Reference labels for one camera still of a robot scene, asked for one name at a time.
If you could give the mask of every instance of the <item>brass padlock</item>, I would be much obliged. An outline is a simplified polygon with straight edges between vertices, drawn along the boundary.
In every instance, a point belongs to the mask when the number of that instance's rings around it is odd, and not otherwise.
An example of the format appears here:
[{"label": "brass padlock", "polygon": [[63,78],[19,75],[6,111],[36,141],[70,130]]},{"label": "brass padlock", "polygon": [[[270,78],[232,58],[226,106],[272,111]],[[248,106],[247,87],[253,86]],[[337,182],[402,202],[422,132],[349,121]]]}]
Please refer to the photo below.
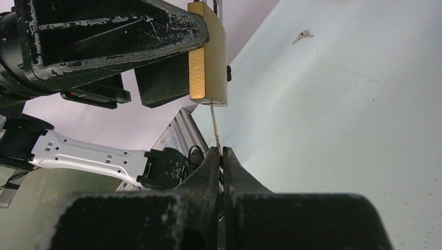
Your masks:
[{"label": "brass padlock", "polygon": [[210,40],[189,52],[190,99],[198,104],[227,106],[226,31],[217,15],[204,2],[188,4],[188,11],[203,17]]}]

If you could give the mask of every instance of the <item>white surface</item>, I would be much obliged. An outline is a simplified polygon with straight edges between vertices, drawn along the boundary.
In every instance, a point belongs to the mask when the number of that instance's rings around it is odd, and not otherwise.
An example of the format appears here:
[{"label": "white surface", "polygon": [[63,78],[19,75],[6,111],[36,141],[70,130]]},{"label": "white surface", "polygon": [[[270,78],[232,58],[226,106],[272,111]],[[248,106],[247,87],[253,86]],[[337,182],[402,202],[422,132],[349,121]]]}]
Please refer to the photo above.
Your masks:
[{"label": "white surface", "polygon": [[[396,249],[440,249],[441,15],[441,1],[281,0],[231,64],[222,145],[274,192],[360,193]],[[193,117],[215,145],[210,109]]]},{"label": "white surface", "polygon": [[48,131],[37,140],[30,162],[36,167],[76,169],[104,176],[119,178],[141,186],[137,177],[142,176],[148,162],[144,150],[123,150],[77,141]]}]

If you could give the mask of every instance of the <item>black clamp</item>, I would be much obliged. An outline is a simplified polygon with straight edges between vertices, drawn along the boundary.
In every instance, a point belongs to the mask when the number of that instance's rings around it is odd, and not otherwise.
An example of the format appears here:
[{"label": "black clamp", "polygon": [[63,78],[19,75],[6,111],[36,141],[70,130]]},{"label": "black clamp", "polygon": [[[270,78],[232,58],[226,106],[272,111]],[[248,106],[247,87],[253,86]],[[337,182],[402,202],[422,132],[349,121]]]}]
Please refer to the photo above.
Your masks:
[{"label": "black clamp", "polygon": [[25,114],[20,119],[8,118],[3,127],[5,133],[0,139],[0,167],[32,171],[34,165],[31,153],[40,136],[54,126]]}]

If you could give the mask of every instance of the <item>cable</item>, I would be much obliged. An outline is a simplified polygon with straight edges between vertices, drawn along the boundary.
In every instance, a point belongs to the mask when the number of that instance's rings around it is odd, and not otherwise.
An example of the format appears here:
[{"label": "cable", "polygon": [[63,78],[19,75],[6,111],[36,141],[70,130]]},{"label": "cable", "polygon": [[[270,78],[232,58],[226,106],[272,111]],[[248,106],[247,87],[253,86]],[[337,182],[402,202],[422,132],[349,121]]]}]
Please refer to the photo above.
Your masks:
[{"label": "cable", "polygon": [[[33,172],[33,171],[35,171],[35,170],[37,170],[37,169],[40,169],[40,168],[34,168],[34,169],[32,169],[30,172]],[[29,173],[29,172],[19,173],[19,174],[16,174],[16,175],[13,175],[13,176],[9,177],[9,179],[6,181],[6,183],[5,183],[4,185],[1,185],[1,186],[0,186],[0,191],[3,190],[3,189],[6,187],[6,185],[8,184],[8,182],[13,181],[13,180],[20,179],[20,178],[22,178],[23,176],[27,175],[28,173]]]}]

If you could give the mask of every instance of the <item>metal bracket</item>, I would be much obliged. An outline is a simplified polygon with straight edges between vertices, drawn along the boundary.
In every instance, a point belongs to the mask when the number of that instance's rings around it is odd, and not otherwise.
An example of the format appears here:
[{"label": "metal bracket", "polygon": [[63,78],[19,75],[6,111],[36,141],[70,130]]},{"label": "metal bracket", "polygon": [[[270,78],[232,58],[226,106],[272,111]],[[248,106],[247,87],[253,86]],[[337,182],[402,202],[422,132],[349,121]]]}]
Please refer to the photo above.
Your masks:
[{"label": "metal bracket", "polygon": [[31,164],[42,168],[77,169],[111,176],[141,186],[137,176],[144,173],[147,151],[130,151],[77,141],[55,131],[37,140]]}]

